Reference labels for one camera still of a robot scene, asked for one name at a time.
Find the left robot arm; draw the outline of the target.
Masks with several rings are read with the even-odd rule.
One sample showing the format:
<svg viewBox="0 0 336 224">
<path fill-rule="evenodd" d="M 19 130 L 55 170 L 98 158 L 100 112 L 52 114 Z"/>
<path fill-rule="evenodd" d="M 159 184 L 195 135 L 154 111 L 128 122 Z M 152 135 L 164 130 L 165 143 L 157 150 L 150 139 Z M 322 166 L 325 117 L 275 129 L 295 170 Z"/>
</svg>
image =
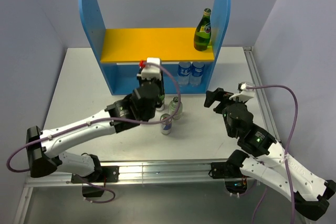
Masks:
<svg viewBox="0 0 336 224">
<path fill-rule="evenodd" d="M 30 127 L 26 134 L 30 176 L 41 178 L 59 171 L 77 174 L 91 182 L 98 181 L 102 176 L 98 157 L 72 154 L 68 150 L 141 123 L 148 124 L 154 118 L 156 109 L 163 105 L 163 73 L 159 69 L 142 69 L 137 79 L 139 87 L 132 93 L 91 117 L 52 130 Z"/>
</svg>

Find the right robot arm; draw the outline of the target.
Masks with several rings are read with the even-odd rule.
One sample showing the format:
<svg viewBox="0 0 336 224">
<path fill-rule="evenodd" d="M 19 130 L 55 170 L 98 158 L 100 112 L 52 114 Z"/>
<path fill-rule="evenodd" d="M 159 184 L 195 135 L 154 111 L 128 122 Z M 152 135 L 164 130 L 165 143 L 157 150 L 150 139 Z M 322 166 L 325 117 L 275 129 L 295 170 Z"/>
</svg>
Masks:
<svg viewBox="0 0 336 224">
<path fill-rule="evenodd" d="M 211 163 L 210 177 L 254 178 L 293 202 L 298 213 L 317 221 L 329 207 L 335 182 L 306 169 L 269 132 L 254 123 L 246 105 L 253 97 L 246 84 L 236 94 L 222 88 L 206 92 L 204 106 L 219 103 L 213 110 L 222 115 L 227 135 L 236 138 L 239 146 L 227 161 Z"/>
</svg>

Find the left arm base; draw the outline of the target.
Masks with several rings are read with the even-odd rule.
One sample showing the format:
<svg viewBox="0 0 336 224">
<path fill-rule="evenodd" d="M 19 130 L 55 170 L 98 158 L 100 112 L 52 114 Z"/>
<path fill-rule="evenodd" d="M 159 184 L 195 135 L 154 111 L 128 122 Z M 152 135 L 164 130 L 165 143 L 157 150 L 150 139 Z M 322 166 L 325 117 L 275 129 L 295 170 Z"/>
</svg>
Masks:
<svg viewBox="0 0 336 224">
<path fill-rule="evenodd" d="M 84 178 L 72 174 L 70 183 L 81 184 L 83 199 L 91 204 L 105 204 L 116 198 L 116 193 L 107 187 L 108 183 L 116 183 L 119 179 L 119 166 L 102 166 L 102 172 L 97 178 Z M 99 200 L 105 192 L 111 194 L 110 199 Z"/>
</svg>

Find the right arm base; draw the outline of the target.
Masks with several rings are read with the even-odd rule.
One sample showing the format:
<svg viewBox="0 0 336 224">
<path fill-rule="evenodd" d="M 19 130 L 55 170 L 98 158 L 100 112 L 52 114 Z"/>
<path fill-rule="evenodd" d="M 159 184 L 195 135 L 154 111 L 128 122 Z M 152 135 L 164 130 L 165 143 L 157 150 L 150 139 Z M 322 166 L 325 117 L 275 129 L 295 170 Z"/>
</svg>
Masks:
<svg viewBox="0 0 336 224">
<path fill-rule="evenodd" d="M 256 187 L 257 182 L 243 175 L 239 167 L 229 162 L 212 162 L 208 172 L 212 179 L 222 179 L 229 195 L 244 195 Z"/>
</svg>

